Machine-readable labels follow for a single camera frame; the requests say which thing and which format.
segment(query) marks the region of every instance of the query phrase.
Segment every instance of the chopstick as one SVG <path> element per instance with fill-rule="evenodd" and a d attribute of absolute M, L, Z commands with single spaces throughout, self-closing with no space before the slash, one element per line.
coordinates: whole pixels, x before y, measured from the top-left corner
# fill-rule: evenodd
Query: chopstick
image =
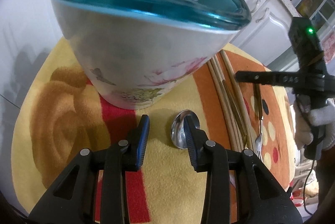
<path fill-rule="evenodd" d="M 231 107 L 231 110 L 233 112 L 233 116 L 231 117 L 231 119 L 233 120 L 233 122 L 237 126 L 238 141 L 239 141 L 240 144 L 242 144 L 241 147 L 244 148 L 245 145 L 246 145 L 246 142 L 244 141 L 245 138 L 243 138 L 245 136 L 245 129 L 244 129 L 244 125 L 243 125 L 242 121 L 240 120 L 241 116 L 240 116 L 239 111 L 237 109 L 235 98 L 232 96 L 232 94 L 230 92 L 230 89 L 229 89 L 229 87 L 227 85 L 227 82 L 225 80 L 225 77 L 224 77 L 224 74 L 223 74 L 223 71 L 222 71 L 222 68 L 221 68 L 221 65 L 219 63 L 219 60 L 218 60 L 217 56 L 215 55 L 213 58 L 214 58 L 214 61 L 217 65 L 217 69 L 218 69 L 218 73 L 219 73 L 219 79 L 220 79 L 220 81 L 222 82 L 222 85 L 223 85 L 222 88 L 228 96 L 228 102 L 230 103 L 230 107 Z"/>
<path fill-rule="evenodd" d="M 214 81 L 214 85 L 218 93 L 232 149 L 241 152 L 244 149 L 242 133 L 241 133 L 241 131 L 243 131 L 241 130 L 242 129 L 241 121 L 238 119 L 238 114 L 236 112 L 237 109 L 234 101 L 232 100 L 233 97 L 230 94 L 230 91 L 227 87 L 217 57 L 214 56 L 210 61 L 207 62 L 207 65 L 211 72 L 212 79 Z"/>
<path fill-rule="evenodd" d="M 247 112 L 247 108 L 246 105 L 244 103 L 244 99 L 242 96 L 242 92 L 240 89 L 240 86 L 238 85 L 237 81 L 235 80 L 234 77 L 234 70 L 232 68 L 232 65 L 228 59 L 227 54 L 225 53 L 224 50 L 220 51 L 220 55 L 223 59 L 223 62 L 226 66 L 230 81 L 232 82 L 232 87 L 233 87 L 233 91 L 235 93 L 235 96 L 237 98 L 237 106 L 239 108 L 240 114 L 242 116 L 242 120 L 244 125 L 246 126 L 246 134 L 247 134 L 247 147 L 250 148 L 251 150 L 255 149 L 255 139 L 256 136 L 252 136 L 252 126 L 251 126 L 251 122 L 250 122 L 250 118 Z"/>

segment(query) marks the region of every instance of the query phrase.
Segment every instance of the bowl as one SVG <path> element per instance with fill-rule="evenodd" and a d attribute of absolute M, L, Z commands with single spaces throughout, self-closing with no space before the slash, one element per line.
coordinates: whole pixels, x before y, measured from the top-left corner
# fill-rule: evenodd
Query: bowl
<path fill-rule="evenodd" d="M 101 96 L 150 106 L 250 23 L 244 0 L 51 0 L 63 35 Z"/>

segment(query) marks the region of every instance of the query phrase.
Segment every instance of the red stripe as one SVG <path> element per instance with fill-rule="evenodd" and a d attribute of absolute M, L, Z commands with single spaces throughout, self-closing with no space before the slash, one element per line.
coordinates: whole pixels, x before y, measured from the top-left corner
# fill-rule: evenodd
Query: red stripe
<path fill-rule="evenodd" d="M 125 110 L 109 104 L 100 96 L 102 117 L 110 137 L 111 144 L 126 138 L 127 133 L 137 127 L 135 110 Z M 150 222 L 149 209 L 146 203 L 143 175 L 141 171 L 126 172 L 126 188 L 128 212 L 131 223 Z M 101 193 L 97 191 L 95 220 L 100 221 L 99 200 Z"/>
<path fill-rule="evenodd" d="M 130 223 L 150 222 L 141 170 L 126 172 L 126 186 Z"/>
<path fill-rule="evenodd" d="M 95 212 L 94 212 L 94 220 L 100 222 L 100 207 L 101 207 L 101 193 L 103 187 L 103 170 L 99 171 L 97 190 L 95 193 Z"/>

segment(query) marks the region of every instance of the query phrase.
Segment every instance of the black cable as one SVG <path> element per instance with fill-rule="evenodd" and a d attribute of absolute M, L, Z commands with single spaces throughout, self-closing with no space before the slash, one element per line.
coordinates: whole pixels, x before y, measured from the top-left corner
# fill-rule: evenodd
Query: black cable
<path fill-rule="evenodd" d="M 306 114 L 301 110 L 301 106 L 302 106 L 302 102 L 300 100 L 300 98 L 298 96 L 295 97 L 296 101 L 297 101 L 297 106 L 298 106 L 298 109 L 299 109 L 299 112 L 301 114 L 301 116 L 303 117 L 303 119 L 305 120 L 305 122 L 307 123 L 307 125 L 309 126 L 309 128 L 312 130 L 312 125 L 311 123 L 309 122 L 308 120 L 308 117 L 306 116 Z M 305 180 L 305 183 L 304 183 L 304 190 L 303 190 L 303 201 L 304 201 L 304 209 L 306 211 L 306 213 L 308 213 L 309 215 L 313 215 L 310 211 L 307 210 L 306 208 L 306 201 L 305 201 L 305 191 L 306 191 L 306 185 L 307 185 L 307 180 L 309 178 L 309 176 L 311 175 L 312 171 L 313 171 L 313 168 L 314 168 L 314 164 L 315 164 L 315 157 L 314 157 L 314 160 L 312 162 L 312 167 L 311 167 L 311 170 L 309 171 L 307 177 L 306 177 L 306 180 Z"/>
<path fill-rule="evenodd" d="M 315 159 L 313 160 L 312 162 L 312 167 L 311 167 L 311 170 L 309 171 L 307 177 L 306 177 L 306 181 L 305 181 L 305 184 L 304 184 L 304 190 L 303 190 L 303 199 L 304 199 L 304 209 L 306 211 L 306 213 L 308 213 L 309 215 L 313 215 L 310 211 L 307 210 L 306 208 L 306 202 L 305 202 L 305 190 L 306 190 L 306 185 L 307 185 L 307 180 L 309 178 L 309 176 L 311 175 L 312 171 L 313 171 L 313 168 L 314 168 L 314 163 L 315 163 Z"/>

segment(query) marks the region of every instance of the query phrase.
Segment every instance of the cabinet handle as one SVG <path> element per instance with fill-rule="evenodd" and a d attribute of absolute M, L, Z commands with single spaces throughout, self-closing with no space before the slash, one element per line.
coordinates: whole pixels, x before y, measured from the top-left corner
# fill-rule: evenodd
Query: cabinet handle
<path fill-rule="evenodd" d="M 251 13 L 254 13 L 255 11 L 257 11 L 259 4 L 261 3 L 261 0 L 257 0 L 256 2 L 256 6 L 254 7 L 254 9 L 251 11 Z"/>
<path fill-rule="evenodd" d="M 270 8 L 266 8 L 265 9 L 265 13 L 264 13 L 264 15 L 263 15 L 263 17 L 261 17 L 260 19 L 257 19 L 256 20 L 256 23 L 258 23 L 258 22 L 260 22 L 260 21 L 262 21 L 265 17 L 266 17 L 266 15 L 267 15 L 267 12 L 270 10 Z"/>

